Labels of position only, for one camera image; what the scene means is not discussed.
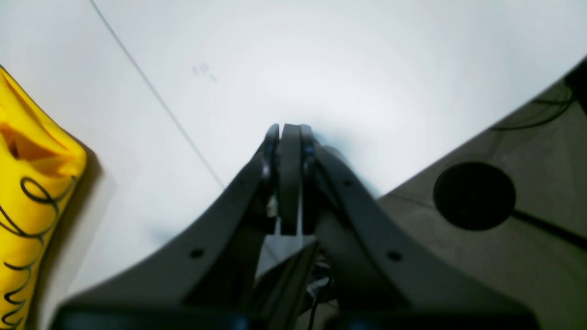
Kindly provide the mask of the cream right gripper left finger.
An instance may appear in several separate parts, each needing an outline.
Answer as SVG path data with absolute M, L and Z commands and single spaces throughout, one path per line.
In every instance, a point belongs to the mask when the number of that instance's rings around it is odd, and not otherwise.
M 267 204 L 279 138 L 279 125 L 270 126 L 251 161 L 195 223 L 134 267 L 72 298 L 57 316 L 149 317 L 182 311 L 185 297 L 220 260 L 241 224 L 252 221 L 262 232 L 274 230 Z

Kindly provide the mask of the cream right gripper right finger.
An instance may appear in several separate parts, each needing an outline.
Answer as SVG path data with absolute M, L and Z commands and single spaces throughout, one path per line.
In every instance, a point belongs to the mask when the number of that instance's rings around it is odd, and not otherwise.
M 519 302 L 444 263 L 396 226 L 346 164 L 300 126 L 305 234 L 332 265 L 336 321 L 535 321 Z

